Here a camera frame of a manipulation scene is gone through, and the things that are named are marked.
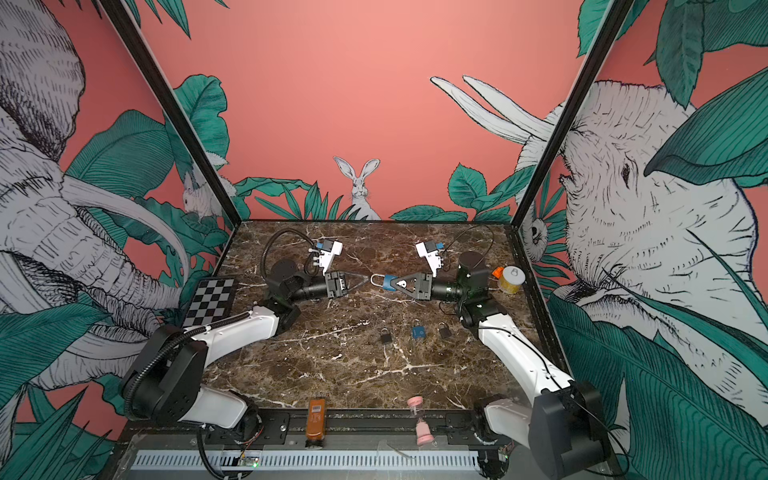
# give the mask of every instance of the pink bottle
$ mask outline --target pink bottle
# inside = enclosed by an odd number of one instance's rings
[[[426,445],[435,441],[435,437],[429,432],[429,425],[424,420],[424,398],[415,396],[408,399],[408,407],[416,419],[416,444]]]

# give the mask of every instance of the orange object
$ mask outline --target orange object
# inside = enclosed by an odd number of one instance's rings
[[[306,416],[306,447],[321,449],[326,437],[326,400],[310,400],[310,411]]]

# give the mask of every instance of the pink cap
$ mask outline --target pink cap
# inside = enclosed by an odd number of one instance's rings
[[[415,407],[424,403],[424,397],[414,396],[408,399],[408,406]]]

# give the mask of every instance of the brown marble surface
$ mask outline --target brown marble surface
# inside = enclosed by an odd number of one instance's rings
[[[331,270],[402,276],[429,271],[426,260],[416,253],[414,245],[419,241],[448,245],[466,225],[243,223],[219,272],[235,275],[240,281],[233,313],[248,310],[253,301],[263,297],[266,287],[258,272],[259,257],[270,236],[286,227],[303,231],[313,240],[341,241],[344,250],[334,259]],[[515,264],[504,227],[491,228],[495,242],[488,253],[488,265]],[[485,252],[491,237],[484,227],[465,234],[448,252],[451,271],[438,270],[438,277],[453,278],[458,255],[466,250]],[[270,252],[268,268],[285,257],[303,264],[306,242],[283,235]],[[538,346],[522,290],[514,296],[497,292],[495,297]],[[409,397],[421,395],[428,409],[464,409],[496,393],[528,403],[520,385],[494,353],[463,329],[454,316],[441,313],[436,301],[416,302],[366,283],[342,299],[304,302],[300,309],[302,314],[289,331],[223,357],[207,368],[204,381],[214,388],[248,395],[262,407],[306,408],[311,398],[325,397],[328,407],[334,409],[403,409]],[[411,337],[415,319],[426,328],[426,339]],[[438,333],[442,322],[453,332],[448,339]],[[384,327],[394,339],[387,346],[379,341]]]

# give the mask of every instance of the checkerboard calibration pattern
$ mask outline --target checkerboard calibration pattern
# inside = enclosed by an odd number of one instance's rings
[[[207,325],[227,318],[232,310],[237,280],[231,276],[212,276],[197,283],[184,327]]]

